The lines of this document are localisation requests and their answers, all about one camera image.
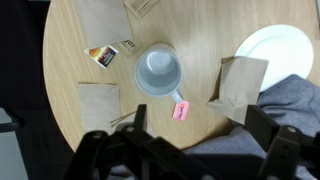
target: brown paper napkin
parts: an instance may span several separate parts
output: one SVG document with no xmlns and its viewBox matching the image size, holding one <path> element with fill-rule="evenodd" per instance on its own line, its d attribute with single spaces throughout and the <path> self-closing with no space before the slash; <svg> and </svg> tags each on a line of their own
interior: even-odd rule
<svg viewBox="0 0 320 180">
<path fill-rule="evenodd" d="M 122 0 L 75 0 L 89 49 L 132 39 Z"/>
<path fill-rule="evenodd" d="M 120 100 L 118 85 L 111 84 L 78 84 L 78 95 L 81 105 L 81 120 L 86 132 L 103 130 L 112 134 L 117 126 L 113 127 L 111 121 L 120 118 Z M 135 113 L 128 116 L 118 124 L 133 122 Z M 147 132 L 156 136 L 148 123 Z"/>
<path fill-rule="evenodd" d="M 257 103 L 268 61 L 238 57 L 222 65 L 219 99 L 209 102 L 215 110 L 244 124 L 247 106 Z"/>
</svg>

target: small packet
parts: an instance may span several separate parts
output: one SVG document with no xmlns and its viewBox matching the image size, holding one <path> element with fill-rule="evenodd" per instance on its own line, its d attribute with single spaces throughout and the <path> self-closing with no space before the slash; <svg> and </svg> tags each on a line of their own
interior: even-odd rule
<svg viewBox="0 0 320 180">
<path fill-rule="evenodd" d="M 124 0 L 124 4 L 141 19 L 159 0 Z"/>
<path fill-rule="evenodd" d="M 116 46 L 120 51 L 124 52 L 125 55 L 131 56 L 142 47 L 142 44 L 139 41 L 132 39 L 117 43 Z"/>
<path fill-rule="evenodd" d="M 112 59 L 119 53 L 119 51 L 112 46 L 104 46 L 96 49 L 88 48 L 84 52 L 104 69 L 107 68 Z"/>
<path fill-rule="evenodd" d="M 179 121 L 184 121 L 186 119 L 188 109 L 189 109 L 189 102 L 182 101 L 181 103 L 176 104 L 172 117 Z"/>
</svg>

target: white ceramic cup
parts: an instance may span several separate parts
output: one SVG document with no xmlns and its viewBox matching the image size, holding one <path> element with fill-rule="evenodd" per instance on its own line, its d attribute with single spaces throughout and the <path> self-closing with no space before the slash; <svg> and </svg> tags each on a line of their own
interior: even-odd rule
<svg viewBox="0 0 320 180">
<path fill-rule="evenodd" d="M 183 101 L 178 91 L 181 67 L 169 45 L 154 44 L 144 52 L 138 60 L 134 77 L 139 88 L 150 96 L 171 95 L 176 103 Z"/>
</svg>

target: wooden table surface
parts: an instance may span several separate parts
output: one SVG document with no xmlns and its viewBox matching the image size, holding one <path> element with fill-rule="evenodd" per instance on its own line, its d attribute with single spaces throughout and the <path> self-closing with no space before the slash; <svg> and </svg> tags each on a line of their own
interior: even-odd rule
<svg viewBox="0 0 320 180">
<path fill-rule="evenodd" d="M 43 46 L 50 104 L 74 150 L 85 133 L 78 83 L 118 84 L 121 114 L 136 110 L 138 104 L 147 104 L 148 121 L 156 133 L 179 148 L 226 133 L 229 122 L 206 105 L 216 86 L 221 59 L 232 57 L 250 34 L 272 24 L 293 25 L 308 35 L 315 54 L 308 79 L 320 85 L 320 30 L 315 0 L 160 0 L 141 20 L 127 10 L 133 36 L 143 48 L 131 57 L 119 53 L 107 69 L 84 54 L 87 42 L 74 1 L 52 0 Z M 133 78 L 138 57 L 159 42 L 173 46 L 181 62 L 180 91 L 190 101 L 185 122 L 171 118 L 174 102 L 170 97 L 144 94 Z"/>
</svg>

